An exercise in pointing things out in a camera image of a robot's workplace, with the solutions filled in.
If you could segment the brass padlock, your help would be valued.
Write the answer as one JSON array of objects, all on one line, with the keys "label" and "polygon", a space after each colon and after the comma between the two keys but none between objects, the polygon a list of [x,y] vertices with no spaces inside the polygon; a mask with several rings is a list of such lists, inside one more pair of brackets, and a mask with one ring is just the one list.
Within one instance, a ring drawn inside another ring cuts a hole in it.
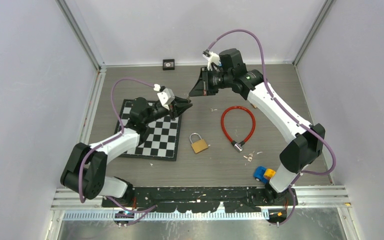
[{"label": "brass padlock", "polygon": [[[197,136],[199,140],[193,141],[193,136]],[[199,133],[191,133],[189,135],[189,141],[191,144],[191,148],[194,151],[195,154],[201,153],[202,151],[205,151],[209,148],[209,145],[206,143],[206,141],[201,137]]]}]

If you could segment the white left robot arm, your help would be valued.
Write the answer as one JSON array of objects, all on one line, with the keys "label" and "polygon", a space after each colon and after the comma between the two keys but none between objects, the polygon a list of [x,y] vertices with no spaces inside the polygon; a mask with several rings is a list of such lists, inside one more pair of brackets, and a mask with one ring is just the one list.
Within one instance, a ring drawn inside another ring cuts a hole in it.
[{"label": "white left robot arm", "polygon": [[91,145],[79,142],[73,147],[60,183],[76,192],[81,203],[97,196],[110,196],[121,207],[128,207],[134,199],[128,190],[130,183],[119,177],[107,176],[108,163],[143,144],[151,133],[150,123],[166,116],[174,120],[192,105],[191,100],[181,97],[175,97],[168,107],[160,101],[149,104],[143,97],[134,99],[129,119],[119,132]]}]

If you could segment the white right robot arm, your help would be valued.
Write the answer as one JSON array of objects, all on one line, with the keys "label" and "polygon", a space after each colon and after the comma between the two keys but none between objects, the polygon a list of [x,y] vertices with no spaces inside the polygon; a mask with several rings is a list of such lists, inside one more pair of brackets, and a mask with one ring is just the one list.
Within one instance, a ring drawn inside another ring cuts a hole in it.
[{"label": "white right robot arm", "polygon": [[265,184],[263,195],[271,205],[279,205],[294,179],[322,153],[326,130],[300,117],[256,70],[248,70],[236,48],[216,54],[203,52],[207,65],[202,67],[189,96],[214,96],[220,89],[231,89],[256,106],[280,131],[287,146],[280,153],[280,166]]}]

